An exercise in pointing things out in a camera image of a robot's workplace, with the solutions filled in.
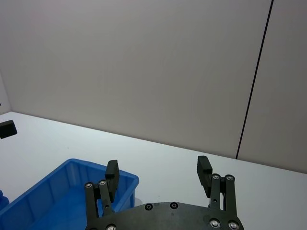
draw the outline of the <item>blue object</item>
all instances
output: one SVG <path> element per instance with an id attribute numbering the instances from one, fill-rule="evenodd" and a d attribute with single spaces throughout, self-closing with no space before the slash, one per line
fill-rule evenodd
<path id="1" fill-rule="evenodd" d="M 7 197 L 3 196 L 3 192 L 0 190 L 0 210 L 9 204 Z"/>
<path id="2" fill-rule="evenodd" d="M 51 172 L 4 209 L 0 230 L 84 230 L 84 185 L 105 179 L 106 166 L 70 159 Z M 119 184 L 112 208 L 115 212 L 134 207 L 136 175 L 119 171 Z M 101 202 L 97 201 L 99 216 Z"/>

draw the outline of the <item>black line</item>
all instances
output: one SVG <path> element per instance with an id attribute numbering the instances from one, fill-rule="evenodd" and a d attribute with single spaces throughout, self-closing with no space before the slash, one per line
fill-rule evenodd
<path id="1" fill-rule="evenodd" d="M 271 15 L 271 11 L 272 11 L 273 2 L 274 2 L 274 0 L 271 0 L 269 14 L 268 14 L 267 22 L 265 24 L 264 33 L 263 33 L 263 37 L 262 37 L 262 42 L 261 42 L 261 46 L 260 46 L 260 51 L 259 51 L 259 55 L 258 55 L 258 60 L 257 60 L 256 69 L 255 69 L 253 84 L 251 85 L 250 95 L 249 95 L 249 99 L 248 99 L 248 107 L 246 109 L 244 123 L 243 123 L 242 131 L 241 131 L 240 141 L 239 141 L 239 146 L 238 146 L 238 150 L 236 152 L 236 159 L 238 159 L 238 155 L 239 155 L 239 151 L 240 151 L 240 146 L 241 146 L 241 141 L 242 141 L 242 137 L 243 137 L 243 133 L 244 133 L 245 123 L 246 123 L 246 119 L 248 117 L 248 110 L 249 110 L 250 100 L 251 100 L 251 96 L 252 96 L 253 90 L 254 90 L 256 75 L 257 75 L 257 72 L 258 72 L 258 66 L 259 66 L 259 62 L 260 62 L 260 57 L 261 57 L 261 53 L 262 53 L 262 48 L 263 48 L 263 44 L 264 44 L 265 35 L 266 35 L 267 29 L 268 29 L 268 24 L 269 24 L 269 20 L 270 20 L 270 15 Z"/>

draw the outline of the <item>white wall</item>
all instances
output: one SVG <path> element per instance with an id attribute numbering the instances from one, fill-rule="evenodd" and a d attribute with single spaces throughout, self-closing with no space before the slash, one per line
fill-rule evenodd
<path id="1" fill-rule="evenodd" d="M 0 73 L 0 114 L 7 113 L 11 110 L 11 106 L 8 100 L 8 96 L 5 91 L 5 87 L 2 81 L 2 76 Z"/>
<path id="2" fill-rule="evenodd" d="M 274 2 L 239 159 L 307 173 L 306 9 Z"/>
<path id="3" fill-rule="evenodd" d="M 235 157 L 269 5 L 2 0 L 12 109 Z"/>

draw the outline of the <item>white table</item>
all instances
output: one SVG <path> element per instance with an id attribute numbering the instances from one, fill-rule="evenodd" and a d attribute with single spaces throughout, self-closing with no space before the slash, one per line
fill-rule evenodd
<path id="1" fill-rule="evenodd" d="M 106 165 L 140 178 L 136 205 L 178 201 L 207 206 L 197 173 L 206 155 L 213 172 L 236 178 L 238 217 L 246 230 L 307 227 L 307 174 L 124 137 L 80 126 L 10 112 L 18 134 L 0 140 L 0 189 L 13 201 L 69 158 Z"/>

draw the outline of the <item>black metal plate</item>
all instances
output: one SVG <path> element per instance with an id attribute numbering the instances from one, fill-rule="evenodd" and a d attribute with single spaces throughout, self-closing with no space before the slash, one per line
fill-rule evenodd
<path id="1" fill-rule="evenodd" d="M 115 225 L 116 230 L 231 230 L 229 222 L 239 225 L 238 230 L 244 230 L 240 220 L 231 212 L 171 202 L 153 203 L 153 208 L 146 205 L 93 219 L 86 230 L 106 230 L 107 226 Z M 216 219 L 220 227 L 214 228 L 210 220 Z"/>

